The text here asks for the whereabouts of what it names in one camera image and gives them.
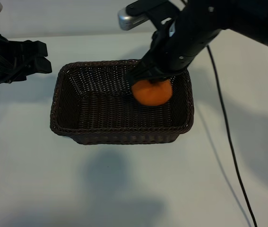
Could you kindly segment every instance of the basket rim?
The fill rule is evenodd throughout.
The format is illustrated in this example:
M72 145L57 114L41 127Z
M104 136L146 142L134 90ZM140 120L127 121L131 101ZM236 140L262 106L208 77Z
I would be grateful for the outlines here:
M57 135L61 136L76 136L81 134L129 134L129 133L161 133L161 134L183 134L188 132L193 125L194 119L194 111L190 111L188 109L186 121L183 125L180 126L172 126L172 127L121 127L121 128L91 128L91 129L70 129L61 127L57 121L58 109L59 109L59 102L61 97L62 91L62 81L65 77L66 71L74 67L81 67L81 66L101 66L103 63L106 63L107 66L113 65L132 65L136 63L137 59L130 59L130 60L116 60L116 61L84 61L84 62L74 62L65 65L62 67L58 74L58 78L55 85L53 102L51 107L51 120L50 120L50 129L55 132Z

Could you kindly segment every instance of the wicker basket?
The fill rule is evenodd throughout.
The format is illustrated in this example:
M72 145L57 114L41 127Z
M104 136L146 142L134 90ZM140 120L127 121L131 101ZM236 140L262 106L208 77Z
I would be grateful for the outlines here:
M147 107L133 97L124 78L138 60L77 62L57 79L51 130L80 144L169 143L193 125L194 105L188 71L171 78L173 96Z

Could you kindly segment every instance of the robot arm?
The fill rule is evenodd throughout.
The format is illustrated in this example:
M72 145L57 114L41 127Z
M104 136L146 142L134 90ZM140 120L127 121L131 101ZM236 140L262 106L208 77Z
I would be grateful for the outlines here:
M180 74L222 30L268 46L268 0L190 0L182 11L175 8L168 0L139 0L119 12L123 30L148 19L157 28L150 50L128 74L130 85Z
M47 56L46 44L42 42L14 42L0 35L0 84L24 81L34 73L51 73Z

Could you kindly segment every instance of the orange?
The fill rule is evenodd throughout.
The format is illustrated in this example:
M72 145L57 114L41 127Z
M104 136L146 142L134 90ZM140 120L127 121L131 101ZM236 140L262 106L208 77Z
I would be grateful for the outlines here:
M132 93L142 105L158 106L170 100L173 95L173 88L169 79L156 83L141 80L132 86Z

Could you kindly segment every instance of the white tabletop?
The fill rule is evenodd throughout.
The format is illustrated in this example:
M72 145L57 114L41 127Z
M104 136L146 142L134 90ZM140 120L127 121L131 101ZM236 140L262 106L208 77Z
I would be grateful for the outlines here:
M190 132L171 144L83 146L50 130L58 71L140 58L151 34L32 40L47 43L53 73L0 85L0 227L252 226L205 51L189 67ZM268 227L268 48L226 31L212 50L242 179Z

